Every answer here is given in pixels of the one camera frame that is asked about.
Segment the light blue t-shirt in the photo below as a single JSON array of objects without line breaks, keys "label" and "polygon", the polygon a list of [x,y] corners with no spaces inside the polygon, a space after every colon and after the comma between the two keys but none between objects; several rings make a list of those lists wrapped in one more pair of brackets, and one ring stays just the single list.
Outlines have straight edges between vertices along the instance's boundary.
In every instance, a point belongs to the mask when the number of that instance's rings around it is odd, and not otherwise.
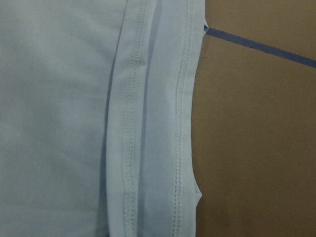
[{"label": "light blue t-shirt", "polygon": [[0,234],[193,237],[202,0],[0,3]]}]

